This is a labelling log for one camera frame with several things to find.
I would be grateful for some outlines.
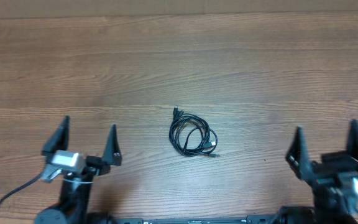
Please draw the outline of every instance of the wooden table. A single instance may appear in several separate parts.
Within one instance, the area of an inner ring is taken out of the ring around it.
[[[175,105],[217,132],[220,158],[172,148]],[[298,124],[312,159],[344,149],[358,118],[358,12],[1,20],[0,197],[40,172],[65,114],[71,151],[101,155],[118,126],[124,160],[96,178],[91,211],[244,217],[311,205],[284,155]],[[8,199],[0,223],[32,223],[61,183]]]

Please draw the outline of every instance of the coiled cable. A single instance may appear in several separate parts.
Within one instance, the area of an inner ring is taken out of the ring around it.
[[[182,147],[179,141],[179,135],[187,123],[194,124],[196,127],[189,132],[185,145]],[[193,131],[197,129],[201,133],[201,142],[196,148],[188,149],[187,145],[189,137]],[[211,133],[213,133],[215,136],[215,141],[209,140]],[[177,106],[175,109],[173,109],[173,121],[169,130],[169,140],[172,143],[172,146],[183,156],[192,157],[197,155],[204,155],[209,157],[219,157],[219,155],[212,153],[218,145],[218,137],[216,133],[211,128],[209,128],[208,123],[199,116],[184,113],[183,110],[179,111]]]

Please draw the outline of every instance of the wood grain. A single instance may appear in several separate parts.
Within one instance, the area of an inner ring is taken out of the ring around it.
[[[174,105],[217,132],[220,158],[178,155]],[[244,217],[311,205],[283,157],[298,124],[313,159],[344,147],[358,118],[358,12],[0,21],[0,197],[40,171],[65,114],[70,150],[85,154],[100,155],[118,126],[124,160],[97,178],[92,211]],[[60,184],[19,192],[0,223],[32,223]]]

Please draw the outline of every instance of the wall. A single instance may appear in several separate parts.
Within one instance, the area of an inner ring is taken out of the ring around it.
[[[348,10],[358,0],[0,0],[0,19]]]

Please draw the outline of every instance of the cable connector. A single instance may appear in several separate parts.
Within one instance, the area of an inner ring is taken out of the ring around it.
[[[211,141],[211,142],[207,142],[204,144],[203,148],[209,148],[209,147],[213,147],[216,145],[215,141]]]
[[[215,157],[219,157],[221,155],[216,154],[216,153],[210,153],[210,154],[206,154],[206,156],[215,158]]]
[[[176,120],[177,118],[182,116],[184,113],[185,112],[183,112],[183,110],[179,111],[178,106],[175,106],[175,108],[173,109],[173,120]]]

